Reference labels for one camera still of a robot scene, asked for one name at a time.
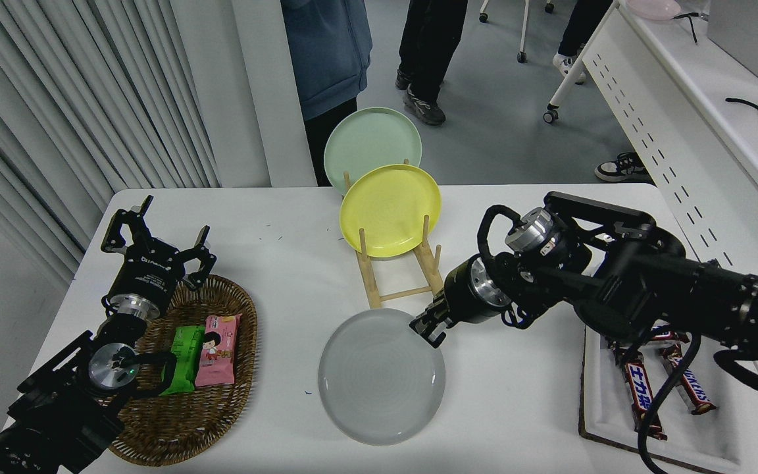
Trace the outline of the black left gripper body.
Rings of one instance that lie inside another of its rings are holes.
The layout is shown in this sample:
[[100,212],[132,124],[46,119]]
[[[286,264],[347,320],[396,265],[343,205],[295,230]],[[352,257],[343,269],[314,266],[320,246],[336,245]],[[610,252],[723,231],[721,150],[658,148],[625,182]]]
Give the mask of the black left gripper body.
[[107,294],[109,307],[123,314],[164,315],[184,276],[177,254],[177,249],[168,247],[127,248],[121,270]]

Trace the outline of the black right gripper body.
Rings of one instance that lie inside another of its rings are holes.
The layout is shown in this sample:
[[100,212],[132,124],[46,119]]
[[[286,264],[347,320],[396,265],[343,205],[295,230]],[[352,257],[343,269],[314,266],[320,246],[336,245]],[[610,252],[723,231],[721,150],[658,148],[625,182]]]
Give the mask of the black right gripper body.
[[488,320],[511,306],[511,300],[496,287],[481,259],[469,259],[448,274],[444,297],[449,327]]

